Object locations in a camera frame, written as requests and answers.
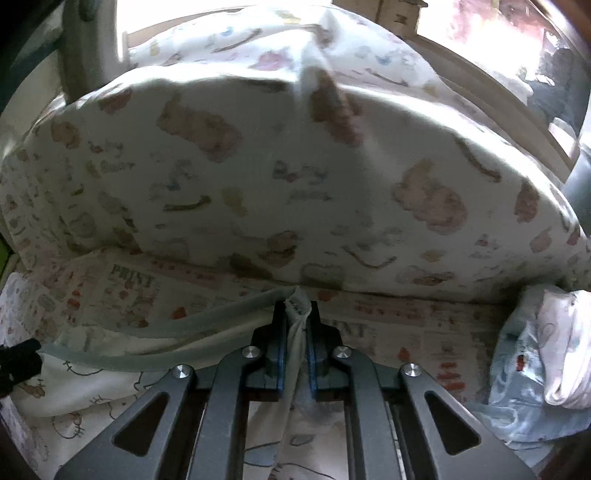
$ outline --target silver screw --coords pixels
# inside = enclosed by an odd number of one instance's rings
[[[408,375],[409,377],[418,377],[423,370],[417,364],[406,364],[402,366],[402,371],[404,375]]]
[[[185,378],[193,373],[193,369],[189,365],[177,365],[173,367],[173,377]]]
[[[339,345],[333,350],[333,355],[336,358],[349,358],[351,356],[351,348],[345,345]]]
[[[259,347],[254,345],[246,346],[242,349],[242,356],[245,358],[256,358],[261,354]]]

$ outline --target triangular cutout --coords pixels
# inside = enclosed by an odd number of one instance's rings
[[[425,400],[429,405],[445,451],[449,455],[457,455],[480,443],[480,436],[466,425],[438,395],[431,391],[426,392]]]
[[[161,393],[139,412],[113,439],[113,444],[143,457],[148,453],[156,428],[168,404],[168,394]]]

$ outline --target bedsheet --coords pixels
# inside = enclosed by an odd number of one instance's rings
[[[119,245],[393,296],[587,287],[591,248],[558,188],[370,21],[247,8],[131,56],[135,70],[51,111],[1,166],[27,268]]]
[[[84,326],[117,330],[165,325],[276,285],[144,254],[101,249],[47,270],[13,273],[0,296],[0,342],[13,345],[30,336],[49,342]],[[460,401],[486,397],[489,362],[507,314],[503,307],[324,288],[305,291],[319,302],[323,321],[339,328],[344,343],[374,361],[392,367],[419,362]],[[271,311],[263,315],[269,321]],[[212,325],[203,335],[215,333]],[[110,354],[124,353],[109,345],[102,348]],[[143,351],[151,350],[144,346]],[[225,353],[218,352],[210,363]],[[299,367],[303,351],[294,355]],[[39,377],[2,400],[0,414],[27,462],[41,480],[51,480],[59,465],[163,373],[109,372],[45,360]],[[259,410],[258,405],[251,408],[245,479],[346,480],[342,404],[313,403],[306,366],[296,368],[295,374],[289,402],[271,411]]]

